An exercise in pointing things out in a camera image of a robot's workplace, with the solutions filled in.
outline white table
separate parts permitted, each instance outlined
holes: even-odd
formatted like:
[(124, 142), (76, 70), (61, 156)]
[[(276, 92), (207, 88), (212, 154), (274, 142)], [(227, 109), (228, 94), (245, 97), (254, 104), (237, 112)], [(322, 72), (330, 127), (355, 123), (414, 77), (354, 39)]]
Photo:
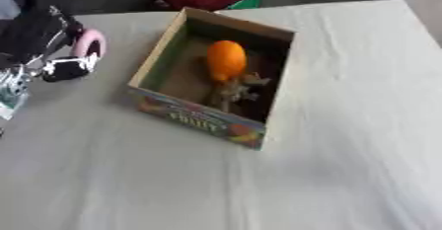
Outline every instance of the white table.
[(262, 151), (131, 104), (174, 13), (80, 17), (109, 54), (8, 123), (1, 229), (441, 229), (442, 52), (406, 3), (226, 14), (298, 32)]

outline box label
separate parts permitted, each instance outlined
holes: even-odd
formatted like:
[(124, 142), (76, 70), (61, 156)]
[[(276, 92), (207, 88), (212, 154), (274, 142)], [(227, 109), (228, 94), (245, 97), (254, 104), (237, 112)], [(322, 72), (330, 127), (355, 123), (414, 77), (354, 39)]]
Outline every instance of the box label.
[(162, 96), (148, 96), (144, 98), (139, 108), (143, 112), (158, 115), (249, 147), (259, 148), (262, 143), (263, 128), (232, 121), (227, 115), (218, 114), (199, 105)]

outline orange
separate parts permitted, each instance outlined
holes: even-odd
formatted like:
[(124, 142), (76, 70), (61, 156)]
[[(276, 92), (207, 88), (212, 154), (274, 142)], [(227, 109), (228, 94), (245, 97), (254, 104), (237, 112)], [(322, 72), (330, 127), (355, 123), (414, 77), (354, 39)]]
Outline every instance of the orange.
[(207, 64), (213, 80), (227, 82), (243, 73), (246, 68), (246, 53), (236, 42), (216, 41), (207, 50)]

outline toy figure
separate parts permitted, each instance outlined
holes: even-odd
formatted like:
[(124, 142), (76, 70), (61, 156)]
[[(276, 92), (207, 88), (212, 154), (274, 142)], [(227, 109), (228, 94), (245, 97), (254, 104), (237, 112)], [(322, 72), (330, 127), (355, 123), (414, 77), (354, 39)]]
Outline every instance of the toy figure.
[(252, 87), (264, 87), (270, 82), (269, 78), (260, 78), (257, 73), (245, 74), (239, 78), (234, 78), (227, 83), (220, 84), (215, 89), (210, 105), (225, 112), (230, 112), (231, 103), (241, 100), (256, 101), (258, 93), (252, 93)]

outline fruit box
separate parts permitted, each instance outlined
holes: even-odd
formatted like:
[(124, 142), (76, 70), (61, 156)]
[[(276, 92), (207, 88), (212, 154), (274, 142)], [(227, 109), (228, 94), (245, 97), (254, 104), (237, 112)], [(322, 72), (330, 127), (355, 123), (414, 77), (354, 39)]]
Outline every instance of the fruit box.
[[(294, 33), (184, 8), (129, 82), (139, 110), (259, 149)], [(246, 73), (270, 78), (258, 98), (233, 103), (229, 113), (207, 105), (214, 91), (207, 48), (231, 40), (245, 50)]]

